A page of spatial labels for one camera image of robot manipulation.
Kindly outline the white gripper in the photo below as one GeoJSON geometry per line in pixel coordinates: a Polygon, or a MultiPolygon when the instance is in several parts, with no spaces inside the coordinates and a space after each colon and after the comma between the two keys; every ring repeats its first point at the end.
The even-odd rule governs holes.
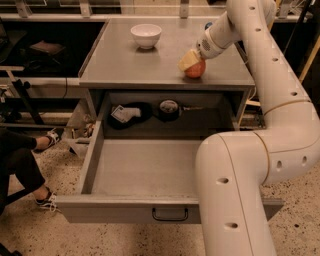
{"type": "Polygon", "coordinates": [[[224,39],[221,31],[206,29],[196,42],[197,50],[190,49],[178,62],[181,71],[196,66],[202,70],[202,58],[212,59],[220,55],[224,50],[224,39]]]}

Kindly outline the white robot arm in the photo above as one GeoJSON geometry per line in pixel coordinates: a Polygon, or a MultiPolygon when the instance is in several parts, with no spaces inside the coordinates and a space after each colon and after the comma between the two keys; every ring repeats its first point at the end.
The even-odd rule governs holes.
{"type": "Polygon", "coordinates": [[[206,256],[276,256],[259,188],[302,175],[320,159],[320,119],[268,28],[275,11],[274,0],[227,0],[179,62],[187,70],[243,42],[266,125],[212,135],[198,148],[206,256]]]}

